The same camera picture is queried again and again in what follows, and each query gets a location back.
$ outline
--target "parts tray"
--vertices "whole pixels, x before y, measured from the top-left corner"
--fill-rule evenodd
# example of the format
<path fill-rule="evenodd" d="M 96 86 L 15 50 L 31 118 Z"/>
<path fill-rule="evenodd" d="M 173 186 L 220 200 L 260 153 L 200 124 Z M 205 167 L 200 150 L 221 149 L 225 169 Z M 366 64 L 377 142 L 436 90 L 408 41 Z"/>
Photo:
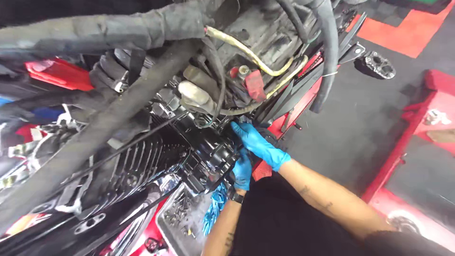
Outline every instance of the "parts tray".
<path fill-rule="evenodd" d="M 170 224 L 171 216 L 176 212 L 181 204 L 174 205 L 174 201 L 185 193 L 190 205 L 185 210 L 187 216 L 180 218 L 180 223 Z M 202 220 L 207 212 L 212 194 L 201 193 L 193 196 L 185 184 L 181 184 L 179 188 L 169 197 L 163 207 L 157 214 L 156 224 L 164 240 L 166 241 L 172 252 L 178 256 L 195 256 L 202 253 L 206 237 L 202 232 Z M 191 229 L 196 238 L 185 235 L 183 229 L 185 226 Z"/>

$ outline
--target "gloved hand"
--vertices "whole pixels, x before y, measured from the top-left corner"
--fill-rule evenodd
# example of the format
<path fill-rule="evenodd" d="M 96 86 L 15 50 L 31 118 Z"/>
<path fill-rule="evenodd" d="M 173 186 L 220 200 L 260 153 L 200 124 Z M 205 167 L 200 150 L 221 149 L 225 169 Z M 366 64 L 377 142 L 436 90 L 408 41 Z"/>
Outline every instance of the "gloved hand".
<path fill-rule="evenodd" d="M 232 171 L 235 174 L 234 188 L 244 189 L 246 191 L 250 190 L 250 179 L 253 168 L 251 167 L 246 148 L 240 150 L 240 158 L 235 162 Z"/>
<path fill-rule="evenodd" d="M 291 156 L 288 153 L 275 148 L 265 140 L 252 124 L 231 122 L 231 127 L 242 139 L 245 147 L 256 156 L 264 159 L 274 171 L 278 172 L 283 163 L 291 160 Z"/>

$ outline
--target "forearm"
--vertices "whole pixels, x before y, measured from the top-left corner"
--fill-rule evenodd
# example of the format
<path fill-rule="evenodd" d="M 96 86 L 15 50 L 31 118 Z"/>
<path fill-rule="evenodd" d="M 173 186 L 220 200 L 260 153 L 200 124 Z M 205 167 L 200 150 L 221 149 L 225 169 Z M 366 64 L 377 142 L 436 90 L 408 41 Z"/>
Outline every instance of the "forearm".
<path fill-rule="evenodd" d="M 245 195 L 243 189 L 236 190 L 239 195 Z M 218 216 L 217 222 L 207 236 L 207 241 L 202 251 L 203 256 L 225 256 L 231 251 L 235 228 L 242 205 L 228 200 Z"/>
<path fill-rule="evenodd" d="M 292 159 L 278 171 L 312 207 L 359 239 L 379 230 L 395 230 L 359 197 L 333 180 Z"/>

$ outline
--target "wristwatch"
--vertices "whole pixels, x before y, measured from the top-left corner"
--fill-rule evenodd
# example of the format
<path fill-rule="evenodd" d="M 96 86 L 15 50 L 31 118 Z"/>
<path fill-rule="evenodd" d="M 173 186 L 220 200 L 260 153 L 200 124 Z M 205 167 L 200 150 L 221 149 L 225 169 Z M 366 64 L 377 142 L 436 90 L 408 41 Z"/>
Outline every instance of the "wristwatch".
<path fill-rule="evenodd" d="M 237 194 L 234 187 L 231 187 L 229 189 L 229 191 L 227 192 L 227 194 L 228 194 L 227 198 L 229 198 L 230 200 L 232 200 L 234 202 L 238 202 L 239 204 L 243 203 L 243 195 Z"/>

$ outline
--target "blue shop rag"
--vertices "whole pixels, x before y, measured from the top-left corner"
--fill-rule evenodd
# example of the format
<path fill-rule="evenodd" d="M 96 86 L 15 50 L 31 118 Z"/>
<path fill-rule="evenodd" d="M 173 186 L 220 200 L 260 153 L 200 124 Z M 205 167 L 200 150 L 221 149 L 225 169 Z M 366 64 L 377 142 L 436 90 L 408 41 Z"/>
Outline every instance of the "blue shop rag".
<path fill-rule="evenodd" d="M 210 230 L 220 215 L 220 211 L 223 210 L 223 207 L 228 199 L 227 191 L 226 186 L 221 183 L 213 192 L 212 204 L 209 206 L 204 219 L 202 220 L 202 231 L 204 232 L 204 236 L 207 236 L 208 233 L 210 233 Z"/>

